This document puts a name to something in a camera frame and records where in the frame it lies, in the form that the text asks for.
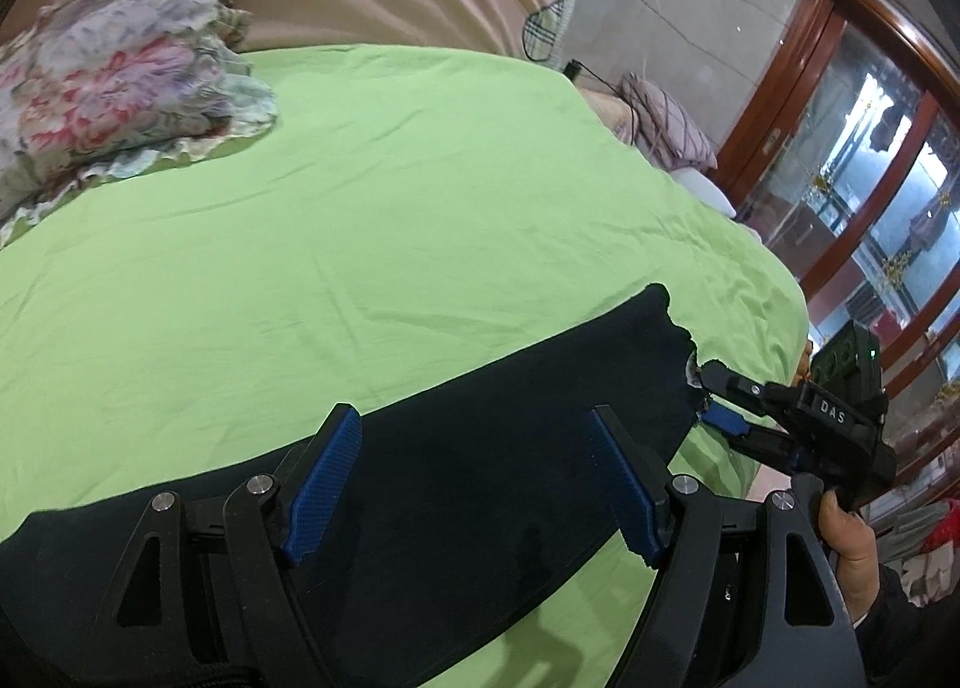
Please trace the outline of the right forearm dark sleeve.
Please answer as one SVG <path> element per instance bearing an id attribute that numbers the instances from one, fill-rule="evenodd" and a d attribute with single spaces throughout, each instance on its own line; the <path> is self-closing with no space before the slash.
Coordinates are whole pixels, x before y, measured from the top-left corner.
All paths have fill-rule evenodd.
<path id="1" fill-rule="evenodd" d="M 960 686 L 958 589 L 916 607 L 898 574 L 882 566 L 877 599 L 856 638 L 869 686 Z"/>

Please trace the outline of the right hand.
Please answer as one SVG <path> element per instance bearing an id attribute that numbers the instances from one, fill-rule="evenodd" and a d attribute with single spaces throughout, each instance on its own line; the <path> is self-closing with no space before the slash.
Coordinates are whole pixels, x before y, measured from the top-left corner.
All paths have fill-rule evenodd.
<path id="1" fill-rule="evenodd" d="M 833 490 L 823 493 L 818 530 L 836 553 L 835 576 L 853 621 L 864 618 L 880 592 L 880 564 L 874 531 L 859 516 L 839 506 Z"/>

